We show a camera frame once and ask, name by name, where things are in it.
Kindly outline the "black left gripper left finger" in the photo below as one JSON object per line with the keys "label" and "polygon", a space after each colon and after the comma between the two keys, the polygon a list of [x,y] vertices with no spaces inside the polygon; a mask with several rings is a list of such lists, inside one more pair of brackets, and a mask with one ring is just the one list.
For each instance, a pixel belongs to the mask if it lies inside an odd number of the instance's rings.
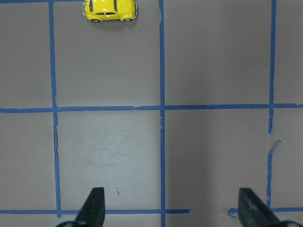
{"label": "black left gripper left finger", "polygon": [[105,192],[103,187],[93,188],[76,216],[76,227],[102,227],[105,221]]}

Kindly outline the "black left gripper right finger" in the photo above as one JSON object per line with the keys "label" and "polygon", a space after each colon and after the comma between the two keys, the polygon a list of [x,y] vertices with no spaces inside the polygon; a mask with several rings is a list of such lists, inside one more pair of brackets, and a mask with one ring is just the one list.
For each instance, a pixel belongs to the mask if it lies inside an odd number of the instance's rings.
{"label": "black left gripper right finger", "polygon": [[281,221],[250,188],[240,188],[238,218],[243,227],[278,227]]}

